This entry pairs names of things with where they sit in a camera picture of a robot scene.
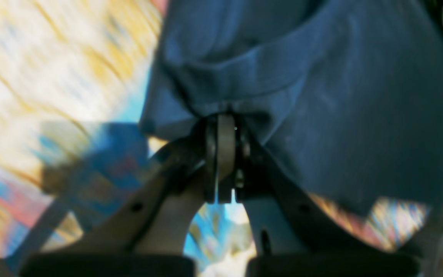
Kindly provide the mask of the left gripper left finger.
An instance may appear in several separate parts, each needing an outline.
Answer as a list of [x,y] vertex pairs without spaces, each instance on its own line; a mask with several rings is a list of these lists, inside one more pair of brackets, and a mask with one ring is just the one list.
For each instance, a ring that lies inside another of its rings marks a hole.
[[195,277],[190,223],[216,199],[217,117],[150,159],[150,175],[110,219],[68,247],[31,256],[21,277]]

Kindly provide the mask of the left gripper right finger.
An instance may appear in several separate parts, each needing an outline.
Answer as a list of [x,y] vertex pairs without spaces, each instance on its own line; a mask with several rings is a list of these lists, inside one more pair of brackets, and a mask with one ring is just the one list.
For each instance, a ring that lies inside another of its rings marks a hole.
[[235,198],[257,256],[247,277],[417,277],[418,261],[386,254],[339,228],[289,181],[232,115],[218,115],[218,203]]

